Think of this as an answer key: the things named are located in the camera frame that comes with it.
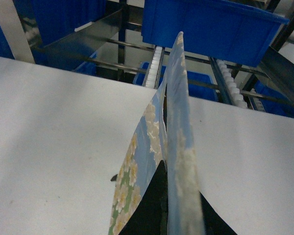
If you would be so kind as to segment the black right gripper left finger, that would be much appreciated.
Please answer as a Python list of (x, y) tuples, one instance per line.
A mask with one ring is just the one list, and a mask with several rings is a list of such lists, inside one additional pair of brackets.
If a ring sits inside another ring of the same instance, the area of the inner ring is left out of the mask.
[(152, 180), (121, 235), (166, 235), (168, 180), (165, 162), (160, 161)]

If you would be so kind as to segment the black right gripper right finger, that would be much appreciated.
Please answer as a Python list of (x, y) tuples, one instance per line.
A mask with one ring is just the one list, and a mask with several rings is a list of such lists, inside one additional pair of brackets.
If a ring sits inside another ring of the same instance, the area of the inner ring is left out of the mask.
[(232, 228), (216, 213), (200, 193), (204, 226), (207, 235), (237, 235)]

